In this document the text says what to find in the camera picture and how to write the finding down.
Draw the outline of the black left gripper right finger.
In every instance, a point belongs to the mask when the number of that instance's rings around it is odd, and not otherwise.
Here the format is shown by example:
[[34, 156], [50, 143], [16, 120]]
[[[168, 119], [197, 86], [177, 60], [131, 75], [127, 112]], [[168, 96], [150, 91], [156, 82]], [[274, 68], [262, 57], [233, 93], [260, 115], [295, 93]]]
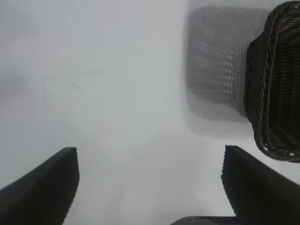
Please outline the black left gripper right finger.
[[238, 146], [225, 148], [221, 175], [242, 225], [298, 225], [300, 187]]

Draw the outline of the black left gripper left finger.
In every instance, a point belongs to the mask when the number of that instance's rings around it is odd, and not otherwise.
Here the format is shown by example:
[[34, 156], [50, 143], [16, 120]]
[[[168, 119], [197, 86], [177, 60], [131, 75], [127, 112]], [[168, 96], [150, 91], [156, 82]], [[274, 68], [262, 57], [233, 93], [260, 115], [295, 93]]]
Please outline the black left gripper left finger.
[[2, 225], [61, 225], [79, 185], [75, 147], [66, 147], [0, 190]]

